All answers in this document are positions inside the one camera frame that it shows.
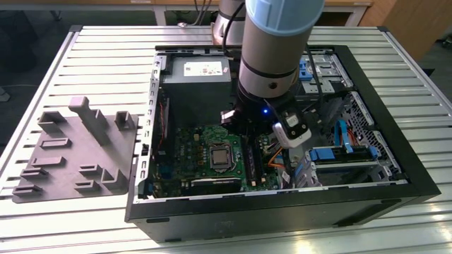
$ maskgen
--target red wire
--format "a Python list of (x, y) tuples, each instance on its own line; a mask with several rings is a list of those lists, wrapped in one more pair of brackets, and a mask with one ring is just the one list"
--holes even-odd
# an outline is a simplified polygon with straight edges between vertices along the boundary
[(158, 104), (160, 104), (161, 139), (160, 139), (157, 151), (160, 150), (160, 146), (161, 146), (162, 139), (164, 139), (162, 105), (161, 105), (161, 102)]

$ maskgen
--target floor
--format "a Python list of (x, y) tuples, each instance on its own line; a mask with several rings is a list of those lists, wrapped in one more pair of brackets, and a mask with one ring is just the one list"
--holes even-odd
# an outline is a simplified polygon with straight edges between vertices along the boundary
[[(6, 146), (9, 137), (34, 95), (37, 86), (42, 80), (46, 69), (52, 63), (54, 54), (64, 41), (68, 29), (74, 24), (82, 25), (156, 25), (154, 16), (150, 12), (62, 12), (62, 19), (53, 21), (49, 12), (26, 12), (28, 19), (38, 35), (38, 41), (32, 45), (37, 57), (37, 65), (24, 73), (10, 73), (0, 67), (0, 86), (10, 95), (6, 103), (0, 103), (0, 154)], [(176, 15), (166, 12), (168, 25), (176, 25), (185, 19), (192, 22), (196, 13)], [(206, 15), (202, 24), (209, 24)], [(420, 61), (422, 68), (434, 68), (430, 76), (434, 84), (444, 94), (452, 99), (452, 50), (433, 45), (424, 59)]]

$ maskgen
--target black cable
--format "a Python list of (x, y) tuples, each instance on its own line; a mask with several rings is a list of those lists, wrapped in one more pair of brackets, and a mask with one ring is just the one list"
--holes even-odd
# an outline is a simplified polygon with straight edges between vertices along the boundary
[(198, 15), (198, 9), (197, 9), (197, 0), (193, 0), (194, 2), (194, 9), (196, 9), (196, 14)]
[(188, 24), (189, 26), (197, 25), (197, 23), (198, 23), (198, 18), (200, 18), (201, 14), (202, 14), (204, 6), (205, 6), (205, 0), (202, 1), (202, 6), (201, 6), (201, 8), (200, 8), (200, 13), (197, 13), (196, 20), (194, 20), (194, 22), (193, 22), (192, 24)]
[(209, 0), (209, 3), (206, 4), (205, 10), (204, 10), (204, 12), (202, 12), (202, 15), (201, 15), (201, 17), (200, 17), (200, 20), (198, 20), (198, 25), (201, 25), (201, 24), (202, 24), (202, 19), (204, 19), (204, 16), (205, 16), (206, 10), (208, 10), (208, 9), (209, 9), (209, 7), (210, 7), (210, 3), (212, 3), (212, 0)]
[(182, 12), (182, 11), (170, 11), (173, 14), (176, 14), (176, 15), (178, 15), (178, 14), (188, 14), (189, 13), (189, 11), (186, 11), (186, 12)]
[(230, 54), (229, 54), (229, 52), (228, 52), (228, 49), (226, 49), (226, 40), (228, 40), (228, 33), (229, 33), (229, 29), (230, 29), (230, 25), (232, 25), (232, 22), (233, 22), (233, 19), (234, 19), (234, 17), (237, 16), (237, 14), (238, 14), (238, 12), (240, 12), (240, 10), (241, 10), (241, 8), (242, 8), (242, 6), (245, 5), (245, 3), (242, 2), (240, 5), (238, 5), (238, 7), (237, 7), (237, 10), (234, 10), (234, 12), (233, 12), (233, 14), (232, 14), (232, 16), (230, 16), (230, 19), (229, 19), (229, 21), (228, 21), (228, 25), (226, 25), (226, 27), (225, 27), (225, 30), (224, 30), (224, 36), (222, 36), (222, 44), (221, 44), (221, 48), (222, 48), (222, 52), (224, 52), (224, 55), (226, 56), (226, 57), (229, 57), (230, 56)]
[(318, 81), (316, 63), (313, 63), (313, 57), (312, 57), (312, 52), (310, 52), (308, 43), (305, 44), (305, 52), (308, 53), (308, 57), (309, 57), (312, 76), (313, 76), (313, 79), (316, 80), (316, 86), (318, 90), (318, 103), (320, 103), (320, 108), (321, 108), (324, 106), (324, 91), (322, 91), (322, 87)]

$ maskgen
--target aluminum profile table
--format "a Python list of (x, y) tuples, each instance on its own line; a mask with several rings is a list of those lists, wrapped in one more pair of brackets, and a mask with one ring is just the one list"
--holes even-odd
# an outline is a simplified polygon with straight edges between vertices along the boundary
[(126, 195), (12, 202), (40, 135), (41, 112), (73, 116), (66, 104), (82, 95), (105, 115), (121, 110), (142, 116), (154, 46), (210, 42), (209, 27), (85, 26), (68, 34), (0, 158), (0, 252), (449, 253), (452, 107), (390, 33), (377, 28), (314, 28), (310, 44), (349, 46), (442, 192), (426, 203), (361, 226), (158, 245), (124, 222)]

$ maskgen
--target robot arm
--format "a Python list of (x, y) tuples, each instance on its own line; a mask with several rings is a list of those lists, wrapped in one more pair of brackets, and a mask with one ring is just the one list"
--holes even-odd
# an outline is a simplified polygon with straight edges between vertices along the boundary
[(288, 92), (324, 0), (246, 0), (238, 99), (221, 125), (240, 135), (274, 132), (284, 148), (310, 137)]

